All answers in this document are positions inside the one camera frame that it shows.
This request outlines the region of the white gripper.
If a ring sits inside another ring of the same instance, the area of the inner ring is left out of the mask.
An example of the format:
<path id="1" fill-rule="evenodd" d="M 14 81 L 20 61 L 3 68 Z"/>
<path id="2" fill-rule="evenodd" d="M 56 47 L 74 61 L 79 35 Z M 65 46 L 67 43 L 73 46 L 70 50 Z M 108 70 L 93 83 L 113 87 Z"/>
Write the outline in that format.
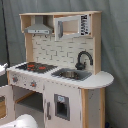
<path id="1" fill-rule="evenodd" d="M 4 65 L 0 65 L 0 76 L 4 75 L 6 73 L 7 67 L 8 67 L 7 63 L 5 63 Z"/>

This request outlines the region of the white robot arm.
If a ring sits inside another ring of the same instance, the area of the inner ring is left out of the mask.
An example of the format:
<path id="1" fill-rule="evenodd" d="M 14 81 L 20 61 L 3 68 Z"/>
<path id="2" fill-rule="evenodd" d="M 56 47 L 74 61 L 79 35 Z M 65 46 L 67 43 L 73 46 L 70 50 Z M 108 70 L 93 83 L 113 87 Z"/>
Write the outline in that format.
<path id="1" fill-rule="evenodd" d="M 38 128 L 37 122 L 29 114 L 16 117 L 15 103 L 28 91 L 11 85 L 0 86 L 0 128 Z"/>

